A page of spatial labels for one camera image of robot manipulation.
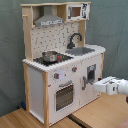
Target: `cabinet door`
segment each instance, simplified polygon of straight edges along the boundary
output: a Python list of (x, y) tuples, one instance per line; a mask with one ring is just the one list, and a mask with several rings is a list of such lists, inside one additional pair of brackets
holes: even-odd
[(67, 21), (82, 19), (82, 4), (67, 5)]
[(93, 88), (93, 83), (98, 81), (101, 75), (102, 54), (82, 61), (80, 106), (84, 106), (99, 96), (99, 92)]

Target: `sink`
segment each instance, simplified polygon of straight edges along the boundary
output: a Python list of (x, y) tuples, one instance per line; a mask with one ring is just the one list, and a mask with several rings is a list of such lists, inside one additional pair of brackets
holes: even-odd
[(95, 50), (91, 48), (78, 47), (78, 48), (68, 49), (65, 51), (65, 53), (72, 54), (75, 56), (81, 56), (81, 55), (85, 55), (87, 53), (94, 52), (94, 51)]

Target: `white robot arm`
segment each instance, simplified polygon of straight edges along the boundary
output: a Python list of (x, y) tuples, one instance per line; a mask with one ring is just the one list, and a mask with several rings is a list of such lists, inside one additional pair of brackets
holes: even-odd
[(95, 90), (107, 93), (108, 95), (124, 94), (128, 96), (128, 81), (124, 79), (110, 76), (94, 83), (93, 86)]

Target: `toy kitchen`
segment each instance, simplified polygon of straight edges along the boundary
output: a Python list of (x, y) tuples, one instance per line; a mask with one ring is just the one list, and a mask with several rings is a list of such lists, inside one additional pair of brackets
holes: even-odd
[(100, 96), (105, 48), (85, 44), (90, 2), (22, 4), (27, 111), (46, 128)]

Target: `stovetop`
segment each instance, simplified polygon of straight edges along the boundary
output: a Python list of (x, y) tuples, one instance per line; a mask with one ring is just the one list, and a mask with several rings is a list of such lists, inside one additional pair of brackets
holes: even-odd
[(46, 62), (46, 61), (43, 61), (43, 58), (42, 57), (33, 59), (33, 61), (48, 67), (48, 66), (52, 66), (54, 64), (62, 63), (64, 61), (73, 59), (73, 57), (70, 57), (70, 56), (67, 56), (67, 55), (63, 55), (63, 54), (59, 54), (59, 56), (62, 56), (62, 59), (59, 60), (59, 61), (58, 60), (57, 61), (54, 61), (54, 62)]

